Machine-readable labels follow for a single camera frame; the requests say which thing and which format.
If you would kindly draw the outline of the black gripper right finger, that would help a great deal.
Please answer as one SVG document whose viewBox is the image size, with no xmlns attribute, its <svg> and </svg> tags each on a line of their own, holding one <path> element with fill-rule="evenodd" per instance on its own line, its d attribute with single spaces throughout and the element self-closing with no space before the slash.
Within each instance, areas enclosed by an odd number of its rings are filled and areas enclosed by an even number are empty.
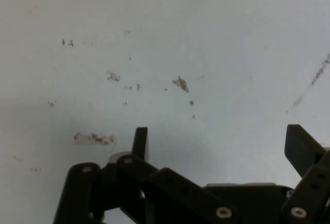
<svg viewBox="0 0 330 224">
<path fill-rule="evenodd" d="M 285 156 L 301 180 L 281 209 L 285 223 L 329 223 L 329 150 L 302 126 L 288 125 Z"/>
</svg>

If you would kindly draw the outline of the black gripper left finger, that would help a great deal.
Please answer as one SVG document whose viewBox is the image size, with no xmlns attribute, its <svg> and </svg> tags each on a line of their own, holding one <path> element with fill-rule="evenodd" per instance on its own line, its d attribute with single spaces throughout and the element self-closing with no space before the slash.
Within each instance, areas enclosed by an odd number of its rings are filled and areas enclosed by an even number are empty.
<svg viewBox="0 0 330 224">
<path fill-rule="evenodd" d="M 68 171 L 54 223 L 103 223 L 120 209 L 135 223 L 239 223 L 226 201 L 180 174 L 146 161 L 148 130 L 136 129 L 130 152 L 105 167 L 80 163 Z"/>
</svg>

